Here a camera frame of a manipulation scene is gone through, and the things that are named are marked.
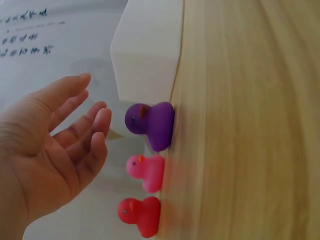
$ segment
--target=red rubber duck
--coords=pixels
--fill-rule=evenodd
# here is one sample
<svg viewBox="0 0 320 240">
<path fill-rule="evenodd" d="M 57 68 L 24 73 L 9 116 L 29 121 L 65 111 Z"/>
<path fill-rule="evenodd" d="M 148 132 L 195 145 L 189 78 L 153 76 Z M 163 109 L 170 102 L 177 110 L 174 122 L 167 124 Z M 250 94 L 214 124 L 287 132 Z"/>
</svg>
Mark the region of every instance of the red rubber duck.
<svg viewBox="0 0 320 240">
<path fill-rule="evenodd" d="M 118 216 L 126 224 L 136 224 L 142 237 L 151 238 L 158 232 L 161 203 L 155 196 L 143 201 L 126 198 L 118 206 Z"/>
</svg>

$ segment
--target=finger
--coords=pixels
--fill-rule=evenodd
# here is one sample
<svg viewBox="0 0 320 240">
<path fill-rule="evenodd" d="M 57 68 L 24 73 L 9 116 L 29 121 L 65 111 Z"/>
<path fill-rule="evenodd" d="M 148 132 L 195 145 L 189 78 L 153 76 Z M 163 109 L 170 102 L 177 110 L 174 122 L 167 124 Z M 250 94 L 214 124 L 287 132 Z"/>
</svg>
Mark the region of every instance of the finger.
<svg viewBox="0 0 320 240">
<path fill-rule="evenodd" d="M 69 98 L 57 111 L 51 116 L 49 133 L 61 124 L 74 110 L 76 110 L 88 97 L 89 93 L 84 90 L 78 96 Z"/>
<path fill-rule="evenodd" d="M 91 151 L 91 141 L 94 133 L 101 132 L 104 138 L 107 137 L 110 123 L 111 123 L 112 113 L 108 108 L 102 108 L 92 125 L 92 128 L 83 136 L 82 139 L 75 142 L 69 146 L 66 150 L 69 154 L 70 159 L 77 164 Z"/>
<path fill-rule="evenodd" d="M 49 135 L 43 144 L 43 148 L 52 166 L 54 166 L 55 170 L 57 170 L 68 184 L 70 198 L 73 199 L 80 192 L 80 184 L 76 168 L 69 160 L 68 153 Z"/>
<path fill-rule="evenodd" d="M 89 85 L 90 73 L 63 77 L 47 87 L 31 93 L 28 98 L 37 102 L 50 113 L 58 110 L 69 98 L 82 93 Z"/>
<path fill-rule="evenodd" d="M 107 104 L 103 101 L 96 102 L 89 111 L 82 115 L 77 121 L 71 124 L 67 129 L 55 134 L 53 137 L 64 148 L 76 143 L 92 128 L 95 118 L 100 109 L 106 108 Z"/>
<path fill-rule="evenodd" d="M 105 134 L 95 132 L 91 139 L 90 153 L 76 166 L 80 189 L 86 188 L 98 175 L 108 155 Z"/>
</svg>

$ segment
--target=pink rubber duck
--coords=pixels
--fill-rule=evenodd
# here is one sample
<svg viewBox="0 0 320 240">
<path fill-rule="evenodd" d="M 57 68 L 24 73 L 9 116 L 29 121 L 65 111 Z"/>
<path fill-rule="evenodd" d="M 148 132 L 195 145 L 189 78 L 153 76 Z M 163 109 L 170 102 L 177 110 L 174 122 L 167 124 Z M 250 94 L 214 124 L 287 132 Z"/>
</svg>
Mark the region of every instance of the pink rubber duck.
<svg viewBox="0 0 320 240">
<path fill-rule="evenodd" d="M 126 162 L 126 171 L 135 179 L 143 179 L 142 187 L 148 193 L 161 190 L 164 176 L 165 159 L 160 155 L 144 157 L 132 156 Z"/>
</svg>

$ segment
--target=rubber duck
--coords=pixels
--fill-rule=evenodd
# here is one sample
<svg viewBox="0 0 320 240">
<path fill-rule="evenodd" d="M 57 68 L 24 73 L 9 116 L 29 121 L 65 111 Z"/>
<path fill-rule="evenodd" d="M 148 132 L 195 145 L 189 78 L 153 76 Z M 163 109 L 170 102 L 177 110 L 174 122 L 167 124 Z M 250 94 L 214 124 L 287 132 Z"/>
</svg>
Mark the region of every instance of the rubber duck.
<svg viewBox="0 0 320 240">
<path fill-rule="evenodd" d="M 145 157 L 131 156 L 126 162 L 127 173 L 135 179 L 143 179 L 142 187 L 148 193 L 161 190 L 165 160 L 160 155 Z"/>
<path fill-rule="evenodd" d="M 143 201 L 127 198 L 118 206 L 118 216 L 126 224 L 136 224 L 144 238 L 151 238 L 158 233 L 161 203 L 155 196 Z"/>
<path fill-rule="evenodd" d="M 160 152 L 171 144 L 175 111 L 169 102 L 154 106 L 142 103 L 132 105 L 125 114 L 128 130 L 134 134 L 147 135 L 151 148 Z"/>
</svg>

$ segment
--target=wooden panel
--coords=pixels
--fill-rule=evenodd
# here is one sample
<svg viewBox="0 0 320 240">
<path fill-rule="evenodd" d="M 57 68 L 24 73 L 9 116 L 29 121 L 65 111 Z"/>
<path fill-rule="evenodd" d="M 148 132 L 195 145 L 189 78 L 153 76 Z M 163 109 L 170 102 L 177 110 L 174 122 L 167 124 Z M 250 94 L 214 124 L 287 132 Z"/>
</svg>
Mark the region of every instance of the wooden panel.
<svg viewBox="0 0 320 240">
<path fill-rule="evenodd" d="M 185 0 L 160 240 L 320 239 L 318 0 Z"/>
</svg>

